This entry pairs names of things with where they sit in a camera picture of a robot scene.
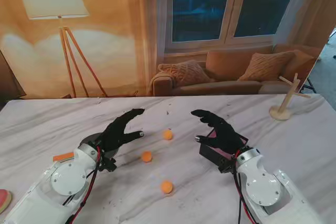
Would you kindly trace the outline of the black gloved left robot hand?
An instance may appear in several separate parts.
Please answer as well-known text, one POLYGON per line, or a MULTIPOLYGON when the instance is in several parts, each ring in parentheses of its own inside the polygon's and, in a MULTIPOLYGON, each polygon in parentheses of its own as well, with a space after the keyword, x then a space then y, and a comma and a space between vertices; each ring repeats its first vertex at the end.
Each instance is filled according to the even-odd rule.
POLYGON ((120 148, 123 144, 144 137, 143 131, 124 132, 126 125, 144 111, 145 109, 132 109, 117 117, 94 141, 89 141, 88 144, 95 149, 99 147, 101 151, 109 152, 120 148))

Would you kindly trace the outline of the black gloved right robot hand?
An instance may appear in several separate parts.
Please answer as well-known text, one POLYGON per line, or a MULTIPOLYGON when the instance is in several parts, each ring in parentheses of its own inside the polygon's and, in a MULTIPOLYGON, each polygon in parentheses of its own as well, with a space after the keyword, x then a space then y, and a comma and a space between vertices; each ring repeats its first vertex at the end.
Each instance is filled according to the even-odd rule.
POLYGON ((212 148, 219 148, 228 154, 235 154, 239 149, 244 147, 238 133, 223 118, 206 110, 194 110, 192 115, 198 117, 202 123, 212 127, 216 133, 215 137, 196 136, 196 141, 212 148))

